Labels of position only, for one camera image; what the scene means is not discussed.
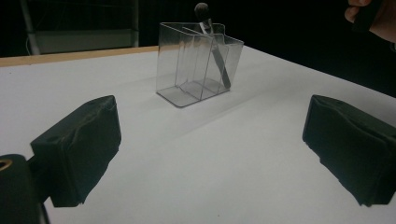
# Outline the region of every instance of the transparent plastic container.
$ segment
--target transparent plastic container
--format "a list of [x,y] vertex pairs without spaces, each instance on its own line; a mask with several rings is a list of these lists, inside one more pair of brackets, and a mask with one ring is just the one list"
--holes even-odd
[[156,92],[176,107],[229,91],[244,42],[224,34],[203,34],[199,23],[160,24]]

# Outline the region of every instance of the black foam block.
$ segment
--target black foam block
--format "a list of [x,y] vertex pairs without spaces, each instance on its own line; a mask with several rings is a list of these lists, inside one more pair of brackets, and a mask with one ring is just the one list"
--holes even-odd
[[114,96],[85,103],[38,136],[31,143],[34,164],[49,172],[36,178],[45,178],[50,185],[53,205],[71,207],[84,203],[117,154],[120,141]]
[[360,205],[396,190],[396,129],[345,102],[313,95],[303,140]]

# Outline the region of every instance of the white tabletop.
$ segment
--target white tabletop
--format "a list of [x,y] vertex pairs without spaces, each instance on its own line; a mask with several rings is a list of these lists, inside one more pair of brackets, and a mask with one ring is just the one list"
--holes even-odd
[[0,155],[91,99],[115,95],[122,141],[105,175],[52,223],[392,223],[359,206],[304,143],[312,94],[396,126],[396,99],[244,47],[230,92],[183,109],[155,93],[157,52],[0,67]]

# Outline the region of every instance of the table edge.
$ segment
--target table edge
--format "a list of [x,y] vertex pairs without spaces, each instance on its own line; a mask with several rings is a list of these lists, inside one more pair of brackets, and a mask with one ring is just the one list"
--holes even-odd
[[127,48],[127,49],[101,49],[70,53],[43,54],[32,56],[0,58],[0,67],[26,65],[35,63],[56,63],[79,59],[99,58],[106,56],[116,56],[122,54],[144,53],[158,51],[158,46]]

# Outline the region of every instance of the dark background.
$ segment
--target dark background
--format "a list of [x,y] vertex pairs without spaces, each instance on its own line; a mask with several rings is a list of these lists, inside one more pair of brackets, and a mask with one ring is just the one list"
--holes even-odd
[[[42,18],[48,1],[29,1],[34,25]],[[67,2],[119,7],[78,5],[64,10],[62,4],[52,4],[46,17],[63,15],[62,22],[41,22],[39,29],[131,27],[132,4],[128,0]],[[193,9],[198,2],[141,0],[139,46],[158,45],[159,22],[197,22]],[[351,32],[351,23],[344,18],[347,0],[205,2],[213,22],[223,23],[226,35],[243,40],[248,47],[396,97],[396,53],[390,51],[389,42],[371,33]],[[0,57],[26,55],[19,1],[0,1],[0,16]]]

